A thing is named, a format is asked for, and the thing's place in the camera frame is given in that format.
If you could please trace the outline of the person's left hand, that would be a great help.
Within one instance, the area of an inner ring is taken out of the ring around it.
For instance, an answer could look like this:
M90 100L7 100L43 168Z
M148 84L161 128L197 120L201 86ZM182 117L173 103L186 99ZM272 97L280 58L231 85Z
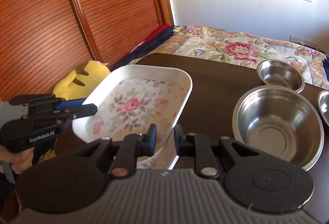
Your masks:
M1 145L0 160L11 164L12 170L15 174L21 174L32 166L34 158L34 148L26 149L19 153L11 153L6 147Z

